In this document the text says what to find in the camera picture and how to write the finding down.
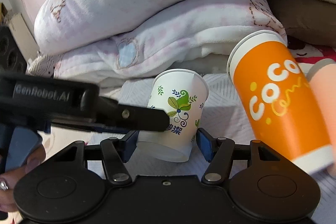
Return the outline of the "left hand with painted nails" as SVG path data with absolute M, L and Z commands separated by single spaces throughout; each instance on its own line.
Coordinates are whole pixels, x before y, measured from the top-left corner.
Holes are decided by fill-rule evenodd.
M 26 174 L 35 169 L 38 165 L 40 165 L 45 160 L 45 158 L 45 148 L 43 145 L 40 145 L 29 155 L 26 165 L 1 174 L 1 182 L 4 182 L 5 186 L 7 186 L 7 189 L 1 189 L 0 193 L 1 211 L 7 213 L 17 211 L 13 195 L 13 190 L 17 182 Z

